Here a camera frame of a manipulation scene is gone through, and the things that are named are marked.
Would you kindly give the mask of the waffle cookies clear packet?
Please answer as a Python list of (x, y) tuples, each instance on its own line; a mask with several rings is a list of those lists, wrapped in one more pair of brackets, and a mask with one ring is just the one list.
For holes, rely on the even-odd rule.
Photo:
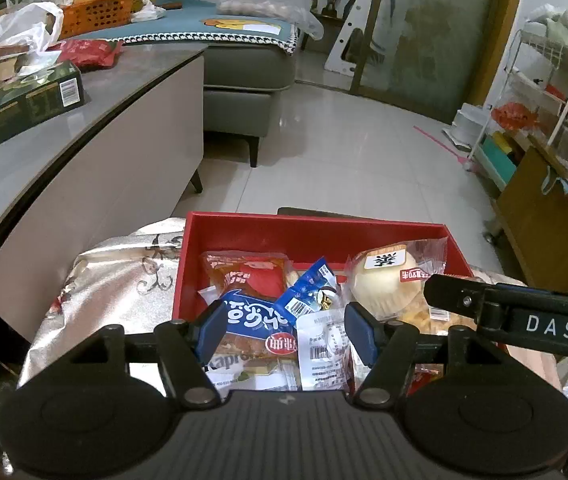
[(451, 326), (463, 325), (475, 328), (473, 320), (465, 316), (429, 307), (422, 296), (416, 297), (398, 315), (398, 320), (417, 327), (421, 334), (444, 335), (448, 334)]

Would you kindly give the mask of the Kaprons wafer packet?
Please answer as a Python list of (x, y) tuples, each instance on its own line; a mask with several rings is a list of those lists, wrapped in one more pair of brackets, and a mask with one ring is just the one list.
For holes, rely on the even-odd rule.
[(292, 360), (255, 358), (249, 354), (215, 354), (205, 373), (220, 396), (232, 390), (296, 391), (298, 365)]

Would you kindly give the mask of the white snack packet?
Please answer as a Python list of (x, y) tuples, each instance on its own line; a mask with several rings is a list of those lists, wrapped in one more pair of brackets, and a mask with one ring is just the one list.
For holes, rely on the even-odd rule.
[(345, 310), (306, 314), (298, 318), (296, 328), (302, 390), (349, 391), (352, 370)]

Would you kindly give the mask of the round white bun packet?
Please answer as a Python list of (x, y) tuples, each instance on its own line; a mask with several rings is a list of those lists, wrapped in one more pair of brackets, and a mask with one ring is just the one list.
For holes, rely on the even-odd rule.
[(446, 268), (449, 237), (403, 240), (359, 252), (346, 263), (350, 295), (379, 320), (396, 318)]

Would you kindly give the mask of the small blue candy packet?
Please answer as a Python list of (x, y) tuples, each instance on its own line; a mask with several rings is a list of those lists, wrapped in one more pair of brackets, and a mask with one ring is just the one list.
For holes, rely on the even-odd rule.
[(293, 327), (302, 316), (341, 306), (340, 286), (324, 257), (316, 260), (273, 304)]

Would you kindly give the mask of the red blue cake packet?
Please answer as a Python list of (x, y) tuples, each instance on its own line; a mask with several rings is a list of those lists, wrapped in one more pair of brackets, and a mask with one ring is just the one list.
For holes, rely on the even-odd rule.
[(293, 270), (279, 252), (204, 252), (200, 262), (226, 309), (226, 333), (215, 356), (236, 360), (297, 359), (295, 329), (275, 301)]

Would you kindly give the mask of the wooden cabinet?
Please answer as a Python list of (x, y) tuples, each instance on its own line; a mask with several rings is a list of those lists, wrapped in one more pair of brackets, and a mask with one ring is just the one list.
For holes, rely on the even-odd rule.
[(527, 285), (568, 292), (568, 169), (546, 144), (530, 139), (492, 206)]

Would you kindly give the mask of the floral tablecloth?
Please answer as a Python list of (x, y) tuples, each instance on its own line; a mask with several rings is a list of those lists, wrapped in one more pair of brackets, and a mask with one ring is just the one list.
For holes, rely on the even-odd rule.
[[(149, 333), (170, 320), (185, 222), (167, 219), (114, 237), (78, 255), (27, 353), (18, 382), (42, 370), (100, 328)], [(342, 303), (352, 298), (343, 284)], [(369, 374), (350, 344), (352, 383)]]

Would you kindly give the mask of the pink fly swatter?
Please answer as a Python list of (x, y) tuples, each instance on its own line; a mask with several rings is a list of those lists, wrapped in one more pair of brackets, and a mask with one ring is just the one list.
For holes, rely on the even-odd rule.
[(456, 161), (463, 167), (463, 169), (465, 171), (472, 172), (475, 169), (474, 164), (467, 157), (462, 156), (457, 151), (452, 150), (452, 148), (449, 148), (448, 145), (443, 144), (441, 142), (441, 140), (438, 140), (436, 138), (436, 136), (432, 136), (430, 133), (428, 133), (427, 131), (424, 131), (422, 128), (420, 128), (418, 126), (414, 126), (413, 129), (415, 131), (417, 131), (418, 133), (421, 133), (421, 135), (425, 136), (426, 139), (428, 139), (429, 141), (432, 141), (437, 146), (442, 148), (445, 152), (452, 155), (456, 159)]

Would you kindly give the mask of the red cardboard box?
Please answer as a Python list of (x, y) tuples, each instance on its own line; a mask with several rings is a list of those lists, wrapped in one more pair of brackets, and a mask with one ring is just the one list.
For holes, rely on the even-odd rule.
[(204, 252), (279, 252), (299, 270), (324, 257), (337, 271), (365, 249), (441, 237), (448, 242), (444, 272), (470, 276), (470, 266), (443, 224), (192, 211), (186, 217), (172, 316), (193, 321), (206, 309), (198, 293), (209, 283), (200, 262)]

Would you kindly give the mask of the white stacked containers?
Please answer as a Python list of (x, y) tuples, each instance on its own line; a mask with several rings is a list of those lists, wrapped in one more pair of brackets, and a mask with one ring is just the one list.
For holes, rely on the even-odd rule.
[(469, 153), (479, 138), (487, 118), (488, 112), (482, 107), (464, 103), (450, 125), (450, 140), (459, 150)]

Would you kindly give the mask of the red paper decoration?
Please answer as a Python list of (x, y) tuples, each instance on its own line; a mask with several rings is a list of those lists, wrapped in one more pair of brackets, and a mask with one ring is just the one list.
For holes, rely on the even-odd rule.
[(504, 130), (533, 129), (538, 124), (538, 114), (519, 102), (493, 107), (491, 118)]

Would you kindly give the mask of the grey coffee table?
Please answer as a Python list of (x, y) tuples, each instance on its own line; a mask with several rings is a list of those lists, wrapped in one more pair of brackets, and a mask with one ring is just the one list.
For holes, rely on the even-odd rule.
[(127, 46), (83, 106), (0, 145), (0, 330), (34, 338), (76, 255), (167, 218), (203, 158), (204, 49)]

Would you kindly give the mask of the grey sofa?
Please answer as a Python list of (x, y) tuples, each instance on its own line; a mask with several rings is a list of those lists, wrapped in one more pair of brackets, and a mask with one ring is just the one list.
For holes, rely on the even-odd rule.
[(266, 44), (217, 42), (204, 59), (204, 129), (243, 139), (255, 168), (275, 99), (295, 81), (296, 56)]

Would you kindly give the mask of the dark green box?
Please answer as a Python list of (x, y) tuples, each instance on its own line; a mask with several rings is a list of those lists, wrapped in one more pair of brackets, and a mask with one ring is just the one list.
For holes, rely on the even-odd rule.
[(81, 73), (69, 61), (0, 84), (0, 144), (84, 104)]

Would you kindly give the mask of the white pegboard panel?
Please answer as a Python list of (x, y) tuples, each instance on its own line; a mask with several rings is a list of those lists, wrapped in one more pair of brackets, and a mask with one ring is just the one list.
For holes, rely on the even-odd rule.
[[(324, 70), (347, 77), (354, 76), (372, 2), (373, 0), (354, 2), (324, 63)], [(399, 0), (380, 0), (369, 47), (368, 62), (371, 64), (383, 63), (387, 56), (392, 22), (398, 11), (398, 4)]]

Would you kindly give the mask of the dark wooden chair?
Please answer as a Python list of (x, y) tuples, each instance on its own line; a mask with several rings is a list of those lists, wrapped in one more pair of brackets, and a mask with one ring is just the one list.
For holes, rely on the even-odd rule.
[(323, 26), (324, 34), (319, 40), (305, 34), (301, 40), (301, 50), (310, 48), (314, 52), (329, 54), (355, 2), (356, 0), (325, 0), (324, 7), (321, 8), (320, 0), (311, 0), (311, 14)]

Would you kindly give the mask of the red packet on table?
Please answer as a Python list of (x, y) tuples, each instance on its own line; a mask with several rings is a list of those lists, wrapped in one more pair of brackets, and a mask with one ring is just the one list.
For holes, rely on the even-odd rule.
[(114, 67), (121, 50), (121, 41), (101, 39), (69, 39), (49, 48), (60, 62), (69, 61), (83, 73)]

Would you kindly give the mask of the teal sofa blanket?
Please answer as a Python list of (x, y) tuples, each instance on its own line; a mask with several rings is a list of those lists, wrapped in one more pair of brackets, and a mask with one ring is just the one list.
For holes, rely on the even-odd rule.
[(221, 15), (213, 2), (205, 0), (156, 0), (156, 4), (182, 3), (153, 21), (129, 23), (87, 32), (77, 39), (121, 41), (123, 44), (149, 42), (221, 42), (278, 47), (288, 55), (297, 50), (295, 25), (261, 16)]

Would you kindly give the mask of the orange plastic basket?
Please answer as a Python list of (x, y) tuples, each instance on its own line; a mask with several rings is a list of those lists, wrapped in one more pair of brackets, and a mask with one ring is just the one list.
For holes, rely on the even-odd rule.
[(130, 22), (133, 0), (91, 0), (66, 6), (60, 40)]

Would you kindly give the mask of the white plastic bag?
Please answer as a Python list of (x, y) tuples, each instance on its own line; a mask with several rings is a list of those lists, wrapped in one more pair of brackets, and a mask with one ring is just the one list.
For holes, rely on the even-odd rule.
[(30, 76), (55, 65), (48, 49), (60, 39), (64, 11), (52, 2), (13, 6), (0, 16), (0, 81)]

